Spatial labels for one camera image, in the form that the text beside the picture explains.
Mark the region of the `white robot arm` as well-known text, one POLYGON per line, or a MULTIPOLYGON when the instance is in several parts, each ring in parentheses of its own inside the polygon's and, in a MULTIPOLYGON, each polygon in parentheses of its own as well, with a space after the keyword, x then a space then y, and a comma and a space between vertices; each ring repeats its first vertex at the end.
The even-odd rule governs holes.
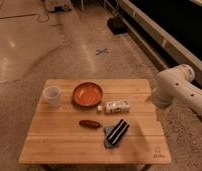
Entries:
POLYGON ((167 108, 176 98, 202 117, 202 89, 192 84, 194 79, 195 72, 187 64, 159 72, 151 94, 153 104, 158 108, 167 108))

